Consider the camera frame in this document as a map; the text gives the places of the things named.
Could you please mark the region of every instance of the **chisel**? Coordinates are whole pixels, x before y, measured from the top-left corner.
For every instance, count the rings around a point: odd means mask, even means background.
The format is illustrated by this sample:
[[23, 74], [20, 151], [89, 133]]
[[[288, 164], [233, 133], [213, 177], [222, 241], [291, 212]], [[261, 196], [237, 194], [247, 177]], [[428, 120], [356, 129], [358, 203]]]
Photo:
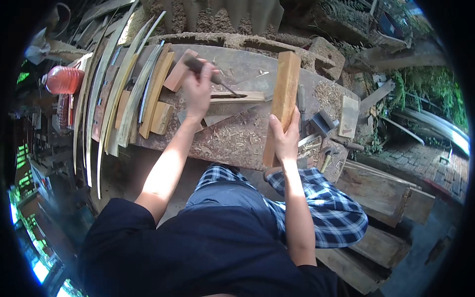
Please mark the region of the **chisel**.
[[[188, 55], [188, 54], [186, 54], [186, 57], [184, 58], [183, 63], [186, 66], [188, 66], [188, 68], [190, 68], [190, 70], [196, 74], [200, 74], [201, 69], [203, 68], [203, 63], [201, 63], [198, 59], [196, 59], [192, 55]], [[211, 82], [217, 85], [222, 85], [229, 92], [233, 93], [233, 95], [236, 96], [236, 98], [241, 98], [240, 95], [236, 94], [236, 92], [231, 90], [225, 83], [223, 83], [221, 76], [219, 74], [213, 73], [213, 76], [211, 77]]]

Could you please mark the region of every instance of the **forearm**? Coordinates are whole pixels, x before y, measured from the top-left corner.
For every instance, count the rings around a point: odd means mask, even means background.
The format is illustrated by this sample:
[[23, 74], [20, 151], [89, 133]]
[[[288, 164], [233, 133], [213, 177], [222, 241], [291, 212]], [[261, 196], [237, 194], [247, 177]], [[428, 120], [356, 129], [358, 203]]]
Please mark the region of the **forearm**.
[[150, 171], [135, 203], [150, 211], [155, 223], [162, 218], [180, 180], [197, 123], [186, 119]]
[[283, 164], [285, 236], [290, 258], [297, 265], [315, 265], [315, 230], [297, 164]]

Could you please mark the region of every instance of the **blue plaid fabric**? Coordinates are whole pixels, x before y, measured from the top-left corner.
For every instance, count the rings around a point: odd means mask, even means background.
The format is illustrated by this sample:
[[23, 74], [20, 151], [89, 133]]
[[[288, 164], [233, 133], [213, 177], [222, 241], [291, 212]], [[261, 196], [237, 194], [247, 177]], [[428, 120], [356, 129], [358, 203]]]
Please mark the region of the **blue plaid fabric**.
[[[363, 238], [368, 227], [368, 217], [361, 206], [316, 169], [299, 169], [308, 208], [315, 226], [315, 247], [318, 249], [345, 248]], [[195, 191], [215, 182], [238, 182], [256, 190], [234, 167], [211, 164], [198, 182]], [[282, 197], [285, 180], [282, 171], [272, 173], [266, 180]], [[285, 240], [285, 202], [272, 201], [262, 194], [262, 199], [274, 214], [279, 237]]]

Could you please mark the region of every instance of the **red liquid bottle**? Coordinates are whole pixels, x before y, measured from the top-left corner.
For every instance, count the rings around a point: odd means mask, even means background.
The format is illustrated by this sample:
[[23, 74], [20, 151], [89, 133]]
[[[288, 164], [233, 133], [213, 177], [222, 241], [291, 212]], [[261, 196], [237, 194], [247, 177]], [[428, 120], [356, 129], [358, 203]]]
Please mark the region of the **red liquid bottle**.
[[43, 75], [41, 83], [52, 94], [74, 94], [83, 82], [84, 71], [66, 66], [55, 66]]

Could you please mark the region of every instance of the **wooden workbench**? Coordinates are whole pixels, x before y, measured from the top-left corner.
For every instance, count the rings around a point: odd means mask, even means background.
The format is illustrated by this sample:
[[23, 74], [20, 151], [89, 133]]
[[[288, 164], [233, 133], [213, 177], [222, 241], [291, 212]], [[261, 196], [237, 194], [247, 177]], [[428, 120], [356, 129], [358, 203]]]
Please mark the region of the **wooden workbench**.
[[[138, 65], [141, 64], [141, 60], [145, 61], [147, 59], [148, 48], [151, 48], [151, 46], [144, 50]], [[174, 62], [177, 62], [188, 48], [198, 52], [199, 57], [213, 61], [221, 69], [223, 80], [231, 85], [232, 89], [239, 91], [264, 91], [266, 97], [272, 95], [277, 73], [277, 59], [230, 48], [178, 44], [171, 46], [171, 51], [176, 52]], [[139, 72], [139, 69], [136, 67], [134, 73], [137, 72]], [[303, 84], [305, 87], [307, 118], [321, 109], [320, 102], [315, 97], [314, 91], [317, 84], [321, 81], [334, 84], [344, 95], [359, 101], [359, 98], [354, 93], [342, 86], [316, 73], [301, 69], [300, 84]], [[224, 87], [213, 85], [213, 91], [220, 90], [224, 91]], [[177, 113], [185, 109], [183, 89], [181, 88], [177, 93], [174, 93], [164, 87], [159, 100], [175, 107], [167, 132], [165, 135], [150, 133], [148, 139], [144, 139], [138, 134], [136, 145], [162, 151], [180, 126]], [[247, 112], [242, 112], [238, 116], [230, 117], [196, 133], [189, 156], [248, 169], [264, 170], [262, 153], [266, 144], [271, 104], [272, 101], [260, 103]], [[240, 108], [242, 109], [243, 105], [253, 106], [254, 104], [211, 105], [211, 108], [239, 110]], [[339, 115], [340, 109], [341, 101], [325, 106], [325, 110], [330, 116]], [[340, 175], [348, 151], [342, 145], [331, 142], [329, 139], [323, 142], [322, 147], [330, 145], [340, 151], [338, 155], [332, 158], [325, 172], [327, 179], [335, 182]], [[315, 160], [314, 165], [317, 168], [321, 168], [323, 164], [322, 156], [316, 154], [311, 155], [311, 157]]]

